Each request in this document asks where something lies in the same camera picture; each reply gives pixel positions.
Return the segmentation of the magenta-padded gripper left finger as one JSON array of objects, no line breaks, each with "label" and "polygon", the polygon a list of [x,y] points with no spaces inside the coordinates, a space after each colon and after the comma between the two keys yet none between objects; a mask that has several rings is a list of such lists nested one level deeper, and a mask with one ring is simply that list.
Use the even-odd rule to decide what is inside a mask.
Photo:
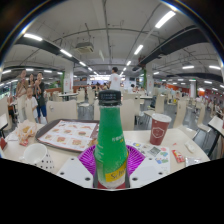
[{"label": "magenta-padded gripper left finger", "polygon": [[91,146],[78,157],[70,157],[57,172],[57,176],[81,187],[92,188],[96,173],[94,150],[95,146]]}]

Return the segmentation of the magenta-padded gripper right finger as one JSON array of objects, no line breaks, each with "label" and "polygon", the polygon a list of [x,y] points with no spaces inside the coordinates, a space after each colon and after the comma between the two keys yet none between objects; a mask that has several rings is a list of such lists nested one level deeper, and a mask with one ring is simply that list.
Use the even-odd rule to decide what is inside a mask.
[{"label": "magenta-padded gripper right finger", "polygon": [[143,187],[170,173],[170,150],[154,145],[127,146],[127,175],[131,188]]}]

